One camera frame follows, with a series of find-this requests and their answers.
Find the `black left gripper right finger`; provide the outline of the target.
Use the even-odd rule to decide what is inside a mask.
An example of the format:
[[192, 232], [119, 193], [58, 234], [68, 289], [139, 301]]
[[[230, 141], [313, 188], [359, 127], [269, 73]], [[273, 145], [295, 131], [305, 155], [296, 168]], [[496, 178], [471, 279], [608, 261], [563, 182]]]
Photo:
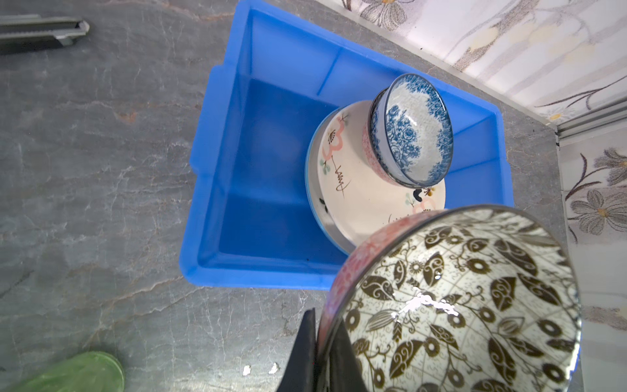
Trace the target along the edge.
[[341, 318], [328, 354], [328, 390], [331, 392], [367, 392], [361, 370]]

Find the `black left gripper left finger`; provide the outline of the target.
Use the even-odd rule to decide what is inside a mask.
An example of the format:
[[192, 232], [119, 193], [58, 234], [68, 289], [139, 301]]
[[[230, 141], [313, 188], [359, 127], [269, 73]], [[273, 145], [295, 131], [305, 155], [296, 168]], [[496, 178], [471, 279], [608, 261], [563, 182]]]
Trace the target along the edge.
[[313, 392], [316, 383], [316, 315], [307, 310], [277, 392]]

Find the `black white patterned bowl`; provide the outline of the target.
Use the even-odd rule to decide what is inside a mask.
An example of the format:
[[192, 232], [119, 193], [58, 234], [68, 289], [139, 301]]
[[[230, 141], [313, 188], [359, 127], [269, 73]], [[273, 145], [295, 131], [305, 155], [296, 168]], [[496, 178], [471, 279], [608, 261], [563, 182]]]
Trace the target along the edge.
[[581, 344], [576, 275], [526, 212], [473, 205], [395, 220], [352, 251], [318, 329], [318, 389], [565, 391]]
[[372, 144], [370, 141], [368, 123], [364, 125], [363, 130], [362, 130], [362, 150], [364, 152], [367, 164], [370, 167], [370, 169], [372, 169], [372, 171], [374, 171], [374, 173], [380, 179], [382, 179], [382, 181], [388, 184], [391, 184], [392, 186], [398, 186], [398, 183], [394, 181], [394, 179], [388, 175], [388, 173], [381, 166], [377, 157], [374, 154], [374, 151], [372, 149]]

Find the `cream floral plate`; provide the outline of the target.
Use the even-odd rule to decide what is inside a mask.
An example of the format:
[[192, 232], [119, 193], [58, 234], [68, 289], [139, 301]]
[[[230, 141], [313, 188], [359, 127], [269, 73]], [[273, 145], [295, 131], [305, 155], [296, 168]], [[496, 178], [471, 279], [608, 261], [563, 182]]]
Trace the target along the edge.
[[404, 217], [445, 208], [446, 183], [411, 189], [392, 186], [367, 164], [362, 130], [372, 103], [359, 101], [334, 111], [318, 147], [318, 180], [339, 231], [359, 246], [382, 227]]

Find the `watermelon pattern white plate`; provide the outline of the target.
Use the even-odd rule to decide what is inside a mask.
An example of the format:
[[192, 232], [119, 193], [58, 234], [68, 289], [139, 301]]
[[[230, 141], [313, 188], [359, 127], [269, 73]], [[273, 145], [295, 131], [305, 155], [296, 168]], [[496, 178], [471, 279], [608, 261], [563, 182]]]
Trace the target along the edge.
[[318, 147], [320, 147], [323, 139], [323, 132], [331, 122], [331, 113], [323, 119], [318, 125], [312, 140], [309, 144], [306, 158], [305, 158], [305, 189], [307, 193], [307, 199], [313, 213], [313, 217], [318, 224], [318, 227], [323, 232], [325, 237], [341, 252], [349, 255], [354, 251], [354, 246], [351, 241], [339, 231], [335, 222], [328, 213], [326, 204], [323, 200], [321, 187], [318, 180]]

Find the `blue floral bowl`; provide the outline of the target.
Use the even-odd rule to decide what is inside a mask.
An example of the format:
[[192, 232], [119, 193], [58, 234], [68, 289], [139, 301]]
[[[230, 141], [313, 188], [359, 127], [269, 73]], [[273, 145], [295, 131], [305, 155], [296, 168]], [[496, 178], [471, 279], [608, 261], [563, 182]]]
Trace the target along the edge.
[[439, 184], [452, 164], [454, 140], [452, 120], [435, 86], [415, 73], [396, 78], [372, 102], [364, 150], [393, 184]]

